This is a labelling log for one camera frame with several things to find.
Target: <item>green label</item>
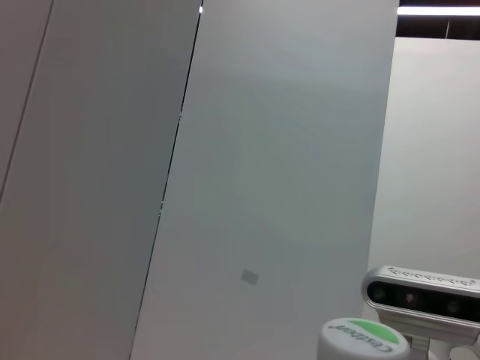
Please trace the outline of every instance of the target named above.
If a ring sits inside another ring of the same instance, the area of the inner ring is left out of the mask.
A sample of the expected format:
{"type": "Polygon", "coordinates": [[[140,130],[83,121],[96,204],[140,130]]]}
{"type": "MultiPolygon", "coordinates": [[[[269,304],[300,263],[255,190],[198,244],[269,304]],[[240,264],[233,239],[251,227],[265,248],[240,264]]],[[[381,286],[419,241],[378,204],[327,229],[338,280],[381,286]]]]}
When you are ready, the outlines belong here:
{"type": "Polygon", "coordinates": [[[376,324],[374,322],[362,321],[362,320],[350,320],[349,323],[352,323],[361,327],[366,332],[370,332],[372,335],[375,335],[384,341],[389,341],[396,345],[400,343],[396,334],[394,334],[388,328],[380,324],[376,324]]]}

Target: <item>gray panel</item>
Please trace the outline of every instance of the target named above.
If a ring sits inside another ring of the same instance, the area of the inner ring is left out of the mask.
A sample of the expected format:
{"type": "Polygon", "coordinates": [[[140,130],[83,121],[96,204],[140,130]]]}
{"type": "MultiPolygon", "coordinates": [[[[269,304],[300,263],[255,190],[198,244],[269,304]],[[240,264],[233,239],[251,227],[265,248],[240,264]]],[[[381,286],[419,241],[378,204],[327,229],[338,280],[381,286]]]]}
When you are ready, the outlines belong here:
{"type": "Polygon", "coordinates": [[[133,360],[314,359],[360,315],[396,7],[205,0],[133,360]]]}
{"type": "Polygon", "coordinates": [[[50,3],[0,1],[0,198],[50,3]]]}
{"type": "Polygon", "coordinates": [[[198,0],[58,0],[0,213],[0,359],[126,360],[198,0]]]}

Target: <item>white panel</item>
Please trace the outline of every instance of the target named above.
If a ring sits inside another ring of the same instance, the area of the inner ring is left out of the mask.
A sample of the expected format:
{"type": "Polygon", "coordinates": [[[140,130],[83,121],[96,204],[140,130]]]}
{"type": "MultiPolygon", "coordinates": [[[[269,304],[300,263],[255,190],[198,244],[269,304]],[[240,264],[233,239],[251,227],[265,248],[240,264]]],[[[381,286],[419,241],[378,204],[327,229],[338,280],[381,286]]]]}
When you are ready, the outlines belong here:
{"type": "Polygon", "coordinates": [[[133,360],[315,359],[360,315],[396,7],[205,0],[133,360]]]}
{"type": "Polygon", "coordinates": [[[478,41],[396,40],[370,267],[480,278],[479,59],[478,41]]]}
{"type": "Polygon", "coordinates": [[[0,359],[129,358],[199,6],[55,1],[0,208],[0,359]]]}
{"type": "Polygon", "coordinates": [[[51,0],[0,1],[0,192],[50,2],[51,0]]]}

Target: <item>fluorescent light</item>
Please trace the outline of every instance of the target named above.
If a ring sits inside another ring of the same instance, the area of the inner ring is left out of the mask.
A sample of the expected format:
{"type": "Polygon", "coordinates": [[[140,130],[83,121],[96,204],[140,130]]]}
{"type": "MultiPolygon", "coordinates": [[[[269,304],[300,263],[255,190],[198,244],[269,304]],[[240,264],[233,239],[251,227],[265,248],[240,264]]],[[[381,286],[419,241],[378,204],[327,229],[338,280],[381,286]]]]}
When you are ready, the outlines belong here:
{"type": "Polygon", "coordinates": [[[480,17],[480,7],[400,6],[397,13],[424,17],[480,17]]]}

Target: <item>camera housing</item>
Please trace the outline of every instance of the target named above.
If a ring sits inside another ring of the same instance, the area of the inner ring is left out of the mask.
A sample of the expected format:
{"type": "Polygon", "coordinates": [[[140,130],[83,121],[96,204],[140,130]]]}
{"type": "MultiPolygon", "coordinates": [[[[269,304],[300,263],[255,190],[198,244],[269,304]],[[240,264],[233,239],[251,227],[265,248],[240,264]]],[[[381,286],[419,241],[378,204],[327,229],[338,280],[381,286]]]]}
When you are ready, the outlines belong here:
{"type": "Polygon", "coordinates": [[[471,346],[480,335],[480,280],[382,266],[361,292],[381,323],[410,336],[471,346]]]}

